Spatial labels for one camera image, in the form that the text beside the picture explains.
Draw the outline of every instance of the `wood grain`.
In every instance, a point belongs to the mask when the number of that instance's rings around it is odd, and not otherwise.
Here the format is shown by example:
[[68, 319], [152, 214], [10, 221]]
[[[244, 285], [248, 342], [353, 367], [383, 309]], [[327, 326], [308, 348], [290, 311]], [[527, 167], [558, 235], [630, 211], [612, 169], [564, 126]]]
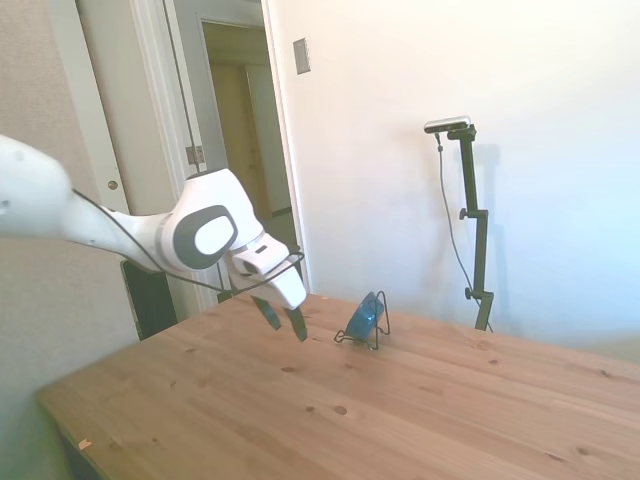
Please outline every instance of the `wood grain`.
[[310, 296], [301, 344], [239, 297], [40, 400], [117, 480], [640, 478], [639, 367], [393, 312], [335, 344], [354, 309]]

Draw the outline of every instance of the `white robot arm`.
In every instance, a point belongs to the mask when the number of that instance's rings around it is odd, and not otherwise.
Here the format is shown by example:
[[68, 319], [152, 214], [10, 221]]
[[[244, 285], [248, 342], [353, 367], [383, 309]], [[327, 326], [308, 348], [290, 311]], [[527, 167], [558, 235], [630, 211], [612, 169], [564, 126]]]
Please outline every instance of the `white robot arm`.
[[223, 260], [236, 291], [251, 290], [274, 328], [269, 302], [281, 305], [306, 338], [299, 310], [306, 291], [288, 248], [256, 219], [230, 170], [188, 178], [169, 213], [131, 216], [100, 207], [73, 190], [63, 167], [0, 135], [0, 237], [58, 238], [118, 253], [149, 270], [205, 270]]

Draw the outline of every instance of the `wall plate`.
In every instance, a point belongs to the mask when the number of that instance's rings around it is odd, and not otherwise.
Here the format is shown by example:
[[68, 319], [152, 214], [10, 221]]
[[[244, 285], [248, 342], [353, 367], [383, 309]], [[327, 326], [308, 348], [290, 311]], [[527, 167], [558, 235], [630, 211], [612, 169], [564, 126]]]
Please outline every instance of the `wall plate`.
[[309, 62], [309, 49], [307, 48], [307, 39], [301, 38], [293, 42], [293, 53], [296, 57], [296, 68], [298, 75], [311, 71], [311, 63]]

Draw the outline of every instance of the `wire stand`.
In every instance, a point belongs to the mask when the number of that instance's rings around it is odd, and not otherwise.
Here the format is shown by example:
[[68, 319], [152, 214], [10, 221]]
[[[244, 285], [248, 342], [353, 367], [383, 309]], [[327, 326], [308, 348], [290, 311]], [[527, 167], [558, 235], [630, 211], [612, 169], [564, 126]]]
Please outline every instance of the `wire stand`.
[[[391, 324], [389, 323], [389, 309], [387, 308], [387, 296], [385, 295], [384, 291], [380, 290], [376, 294], [376, 300], [375, 301], [372, 300], [371, 303], [373, 303], [373, 305], [370, 305], [370, 306], [373, 307], [373, 312], [374, 312], [374, 315], [375, 315], [375, 318], [376, 318], [376, 325], [375, 325], [376, 343], [375, 343], [375, 345], [372, 345], [371, 343], [369, 343], [369, 341], [367, 339], [351, 337], [351, 336], [347, 335], [347, 333], [344, 330], [339, 330], [338, 333], [336, 333], [336, 336], [333, 337], [333, 341], [334, 342], [342, 343], [344, 340], [351, 340], [352, 342], [366, 344], [369, 347], [369, 350], [378, 350], [380, 348], [380, 344], [378, 342], [378, 335], [380, 333], [382, 335], [391, 334]], [[384, 331], [380, 326], [378, 326], [379, 315], [382, 313], [382, 312], [378, 311], [380, 303], [382, 303], [382, 305], [383, 305], [384, 313], [385, 313], [385, 316], [386, 316], [386, 319], [387, 319], [387, 330], [386, 331]]]

